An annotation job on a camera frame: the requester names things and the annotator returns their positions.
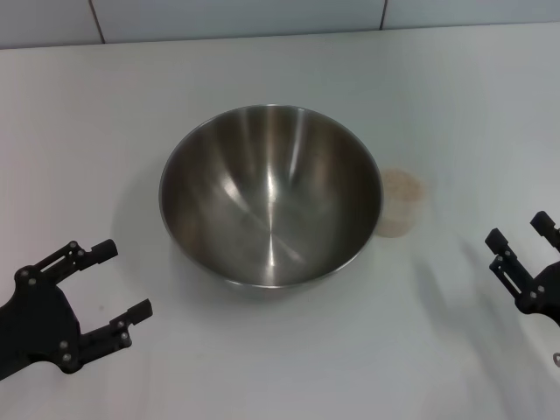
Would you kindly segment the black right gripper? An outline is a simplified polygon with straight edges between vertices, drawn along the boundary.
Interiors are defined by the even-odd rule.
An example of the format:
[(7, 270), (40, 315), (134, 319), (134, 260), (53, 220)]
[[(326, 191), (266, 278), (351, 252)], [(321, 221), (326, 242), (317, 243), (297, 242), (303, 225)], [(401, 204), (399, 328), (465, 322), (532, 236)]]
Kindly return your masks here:
[[(530, 225), (554, 249), (560, 251), (559, 228), (546, 212), (539, 211)], [(485, 244), (494, 254), (489, 269), (512, 295), (519, 310), (527, 315), (543, 315), (559, 325), (559, 263), (549, 265), (533, 278), (498, 228), (489, 233)]]

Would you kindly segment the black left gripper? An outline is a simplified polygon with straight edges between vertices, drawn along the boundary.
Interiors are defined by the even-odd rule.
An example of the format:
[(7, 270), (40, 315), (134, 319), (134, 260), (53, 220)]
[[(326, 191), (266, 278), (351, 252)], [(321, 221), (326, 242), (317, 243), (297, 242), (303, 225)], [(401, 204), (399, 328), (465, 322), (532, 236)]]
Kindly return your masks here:
[(81, 335), (80, 324), (65, 294), (57, 286), (77, 271), (118, 256), (108, 239), (89, 251), (70, 241), (42, 261), (15, 274), (15, 291), (1, 307), (1, 377), (38, 362), (50, 362), (73, 374), (81, 365), (132, 345), (129, 327), (153, 315), (145, 299), (107, 325)]

